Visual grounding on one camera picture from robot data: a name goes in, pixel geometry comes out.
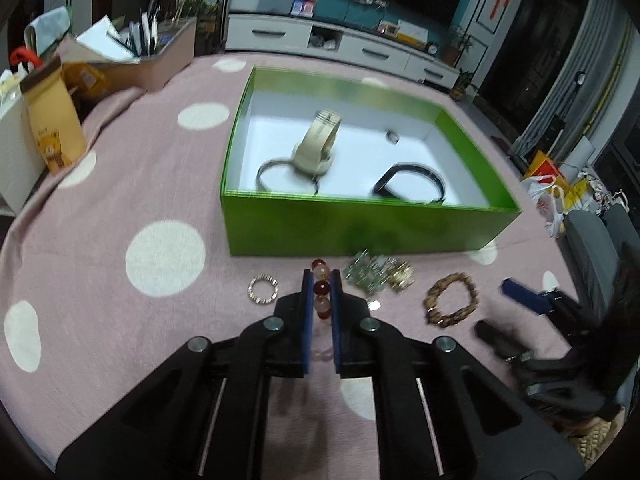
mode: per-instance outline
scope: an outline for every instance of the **black wristband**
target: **black wristband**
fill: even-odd
[[[381,196],[382,198],[397,198],[398,200],[403,200],[399,196],[389,191],[388,188],[386,187],[386,184],[388,184],[388,182],[392,179],[392,177],[396,173],[400,173],[401,171],[406,171],[409,173],[417,173],[431,180],[440,191],[440,198],[437,200],[431,200],[430,203],[444,202],[444,195],[445,195],[444,180],[439,174],[437,174],[431,168],[427,168],[426,166],[420,166],[419,164],[393,165],[391,168],[387,170],[387,172],[382,176],[382,178],[380,178],[380,180],[376,182],[376,185],[373,187],[373,194]]]

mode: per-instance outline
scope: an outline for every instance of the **drawer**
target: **drawer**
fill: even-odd
[[[392,73],[402,73],[409,59],[407,52],[353,36],[344,36],[338,51],[340,58],[348,63]]]
[[[309,23],[230,16],[226,49],[298,52],[306,49],[310,36]]]
[[[409,56],[409,62],[404,69],[404,76],[418,81],[425,79],[428,82],[446,88],[453,88],[458,79],[458,72],[455,69],[433,62],[418,56]]]

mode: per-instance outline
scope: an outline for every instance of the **dark doorway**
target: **dark doorway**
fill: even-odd
[[[551,90],[589,0],[522,0],[480,95],[518,133]]]

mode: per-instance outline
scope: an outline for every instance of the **wooden bead bracelet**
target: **wooden bead bracelet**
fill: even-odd
[[[471,302],[466,307],[445,316],[438,310],[438,298],[453,282],[462,282],[465,284],[466,290],[469,291]],[[460,321],[465,320],[476,310],[478,307],[478,292],[476,291],[474,282],[471,281],[469,276],[464,272],[454,272],[446,278],[435,282],[427,292],[427,297],[422,303],[427,309],[427,323],[437,325],[440,328],[446,328],[447,326],[456,325]]]

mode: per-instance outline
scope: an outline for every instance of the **bead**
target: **bead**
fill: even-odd
[[[320,264],[314,269],[314,277],[316,280],[328,280],[329,279],[329,267],[325,264]]]
[[[329,298],[326,296],[316,296],[314,300],[314,309],[318,313],[326,312],[331,309],[331,301],[329,301]]]
[[[329,294],[329,282],[326,282],[325,280],[320,280],[319,282],[315,282],[314,292],[318,296],[327,296]]]
[[[313,260],[311,262],[311,270],[314,270],[318,265],[326,266],[326,261],[321,260],[320,258],[318,258],[317,260]]]

